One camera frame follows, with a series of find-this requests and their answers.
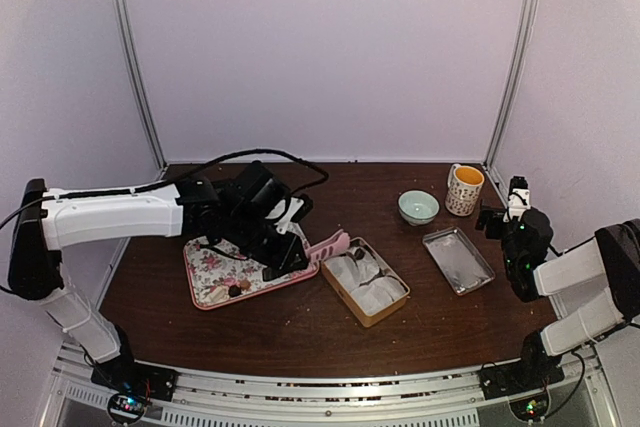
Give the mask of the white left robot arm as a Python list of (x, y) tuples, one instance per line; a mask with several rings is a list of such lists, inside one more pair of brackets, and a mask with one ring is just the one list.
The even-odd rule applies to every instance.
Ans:
[(110, 239), (192, 235), (204, 237), (211, 250), (220, 241), (231, 243), (241, 259), (261, 264), (264, 280), (272, 281), (308, 266), (303, 241), (288, 225), (311, 205), (259, 161), (222, 181), (184, 174), (153, 185), (66, 191), (33, 179), (9, 217), (15, 226), (4, 290), (42, 305), (92, 360), (105, 363), (111, 381), (133, 391), (143, 383), (143, 368), (131, 359), (124, 333), (64, 279), (63, 249)]

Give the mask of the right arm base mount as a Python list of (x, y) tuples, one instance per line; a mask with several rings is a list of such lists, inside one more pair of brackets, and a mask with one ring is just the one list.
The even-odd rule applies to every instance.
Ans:
[(548, 355), (539, 332), (523, 341), (520, 358), (504, 364), (488, 363), (479, 372), (479, 383), (486, 400), (542, 389), (564, 379), (562, 355)]

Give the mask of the pink metal tongs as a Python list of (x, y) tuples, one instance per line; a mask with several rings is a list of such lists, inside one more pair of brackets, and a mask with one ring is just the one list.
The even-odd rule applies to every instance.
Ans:
[(349, 234), (340, 229), (324, 241), (309, 247), (306, 250), (307, 259), (310, 263), (318, 263), (342, 255), (349, 249), (350, 242)]

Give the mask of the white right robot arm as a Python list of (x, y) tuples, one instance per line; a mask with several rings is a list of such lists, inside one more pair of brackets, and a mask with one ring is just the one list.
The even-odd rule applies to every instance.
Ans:
[(523, 302), (560, 301), (568, 310), (523, 341), (512, 377), (535, 387), (561, 357), (633, 323), (639, 316), (639, 220), (600, 228), (549, 256), (549, 218), (530, 206), (480, 208), (476, 228), (500, 242), (507, 280)]

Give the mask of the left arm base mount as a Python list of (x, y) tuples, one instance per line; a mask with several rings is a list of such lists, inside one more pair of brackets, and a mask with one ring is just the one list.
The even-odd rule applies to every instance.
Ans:
[(136, 361), (124, 330), (119, 326), (115, 330), (120, 340), (119, 354), (106, 362), (94, 361), (91, 382), (138, 399), (171, 401), (178, 372)]

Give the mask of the white chocolate piece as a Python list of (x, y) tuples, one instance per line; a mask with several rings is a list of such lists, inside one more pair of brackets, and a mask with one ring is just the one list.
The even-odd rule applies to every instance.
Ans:
[(215, 286), (207, 295), (207, 302), (217, 304), (227, 298), (228, 289), (225, 286)]

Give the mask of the bear print tin lid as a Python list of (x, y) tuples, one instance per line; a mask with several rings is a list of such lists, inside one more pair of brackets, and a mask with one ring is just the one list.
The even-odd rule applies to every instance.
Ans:
[(478, 290), (496, 277), (488, 262), (460, 228), (449, 227), (427, 234), (422, 243), (458, 296)]

